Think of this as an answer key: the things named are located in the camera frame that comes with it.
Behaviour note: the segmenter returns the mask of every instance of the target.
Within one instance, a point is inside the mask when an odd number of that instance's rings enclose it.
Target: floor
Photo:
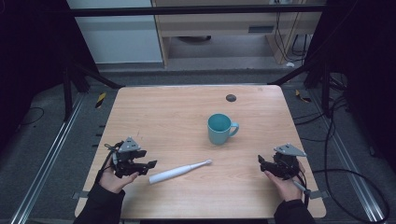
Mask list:
[[[298,50],[302,50],[303,43],[304,39],[299,38],[294,48],[295,54],[301,53]],[[301,59],[292,51],[289,56]],[[300,61],[294,62],[295,67],[300,64]],[[283,77],[292,69],[286,63],[275,62],[263,35],[212,36],[210,40],[202,37],[174,38],[166,67],[139,67],[134,71],[117,73],[103,71],[103,75],[128,86],[265,84]],[[343,80],[342,75],[335,76]],[[7,146],[7,154],[0,159],[0,223],[9,223],[13,217],[25,218],[26,223],[72,223],[77,204],[73,196],[82,189],[117,95],[117,90],[111,90],[96,80],[88,80],[92,85],[90,92],[74,91],[74,102],[79,112],[70,123],[63,123],[62,86],[43,91],[33,100],[32,109]],[[324,117],[303,124],[320,115],[320,87],[306,90],[303,81],[304,74],[283,85],[282,90],[304,149],[310,155],[308,159],[312,170],[323,169],[324,158],[328,161],[328,167],[357,170],[381,189],[390,209],[395,210],[393,191],[396,175],[383,159],[370,156],[369,147],[353,115],[347,111],[346,102],[337,107],[333,126]],[[295,90],[300,90],[301,95],[312,102],[296,97]],[[96,109],[97,98],[103,91],[106,92],[106,99],[101,108]],[[332,91],[333,99],[339,96],[342,96],[341,92]],[[336,127],[336,132],[331,134],[331,140],[326,145],[330,126]],[[65,133],[65,139],[57,138],[60,130]],[[320,189],[329,188],[323,173],[317,173],[315,177]],[[372,187],[360,183],[361,180],[355,176],[329,173],[328,179],[335,197],[324,199],[328,214],[318,223],[361,223],[344,213],[333,198],[365,220],[376,208],[379,208],[379,214],[386,212],[380,195]],[[35,186],[35,192],[32,192],[31,186]],[[396,216],[390,214],[387,223],[396,223]]]

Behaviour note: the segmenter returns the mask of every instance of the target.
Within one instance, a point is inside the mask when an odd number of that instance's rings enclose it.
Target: person's left hand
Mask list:
[[[111,166],[111,158],[107,161],[106,168],[107,169],[104,170],[99,181],[99,185],[113,193],[120,193],[123,187],[134,182],[139,175],[139,173],[136,172],[129,176],[124,176],[123,178],[116,177],[114,174],[114,168]]]

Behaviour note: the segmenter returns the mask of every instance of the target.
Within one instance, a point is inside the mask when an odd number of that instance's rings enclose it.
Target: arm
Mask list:
[[[119,224],[122,201],[125,195],[123,187],[134,182],[138,173],[124,178],[114,175],[110,160],[102,173],[99,183],[93,184],[88,200],[75,224]]]
[[[301,171],[304,173],[304,167],[301,164],[299,165]],[[283,199],[283,202],[278,206],[274,214],[276,224],[316,223],[301,200],[303,192],[294,185],[292,179],[282,180],[268,171],[264,173],[275,184],[279,196]]]

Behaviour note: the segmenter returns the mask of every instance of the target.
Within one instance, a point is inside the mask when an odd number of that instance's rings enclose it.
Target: black sleeve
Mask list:
[[[119,224],[124,195],[123,190],[116,194],[94,184],[74,224]]]
[[[282,202],[274,214],[276,224],[315,224],[312,215],[301,200]]]

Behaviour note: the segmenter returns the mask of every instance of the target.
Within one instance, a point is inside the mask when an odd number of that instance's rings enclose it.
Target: wooden table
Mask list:
[[[236,96],[228,102],[226,96]],[[215,146],[207,137],[211,114],[225,113],[240,125],[236,136]],[[148,153],[135,162],[158,160],[148,175],[125,188],[122,218],[271,218],[280,203],[274,185],[260,171],[257,155],[273,161],[274,147],[303,149],[278,86],[174,86],[120,89],[88,174],[90,190],[107,148],[126,137]],[[213,163],[154,185],[149,176],[181,165]],[[317,189],[306,158],[307,185]],[[78,201],[76,215],[86,199]],[[310,201],[314,217],[324,217],[321,199]]]

